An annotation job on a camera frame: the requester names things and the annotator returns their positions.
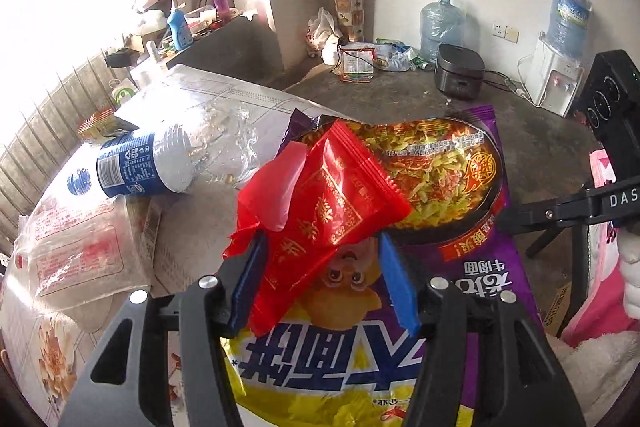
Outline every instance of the electrical outlet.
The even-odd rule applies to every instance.
[[[498,24],[497,22],[494,22],[494,35],[496,37],[500,37],[501,39],[503,39],[506,29],[507,26],[503,26],[501,24]]]
[[[520,36],[520,32],[516,28],[512,28],[511,26],[507,26],[507,31],[504,33],[504,38],[509,42],[518,42],[518,37]]]

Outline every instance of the window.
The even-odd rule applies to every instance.
[[[130,26],[134,0],[0,0],[2,50],[0,140],[8,143],[54,89],[56,73],[64,78],[71,66],[115,44]]]

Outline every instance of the yellow noodle package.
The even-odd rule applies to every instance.
[[[315,143],[330,122],[313,124],[294,114],[287,139]],[[402,249],[465,294],[512,290],[535,317],[513,239],[494,226],[509,197],[493,109],[347,125],[412,204],[387,229]],[[477,337],[467,346],[457,427],[470,427],[476,403]],[[270,333],[225,341],[236,401],[282,427],[400,427],[426,348],[398,324],[374,238],[340,247]]]

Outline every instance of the blue bottle label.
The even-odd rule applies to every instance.
[[[154,133],[133,131],[102,146],[96,160],[98,183],[108,197],[118,194],[162,194],[154,162]]]
[[[186,48],[193,42],[193,36],[191,35],[191,30],[185,24],[178,30],[178,43],[181,48]]]
[[[589,10],[574,0],[558,0],[558,15],[565,21],[584,29],[586,29],[589,20]]]

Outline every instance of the red snack packet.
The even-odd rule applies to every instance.
[[[246,250],[257,229],[279,232],[289,216],[295,184],[305,166],[306,145],[290,142],[267,162],[238,193],[238,225],[224,257]]]
[[[225,255],[248,244],[246,234],[239,233],[241,219],[255,230],[257,219],[252,221],[248,210],[241,216],[239,209],[239,230]],[[277,324],[340,245],[358,243],[410,212],[369,150],[336,121],[307,155],[284,229],[268,231],[269,258],[250,317],[254,334],[268,333]]]

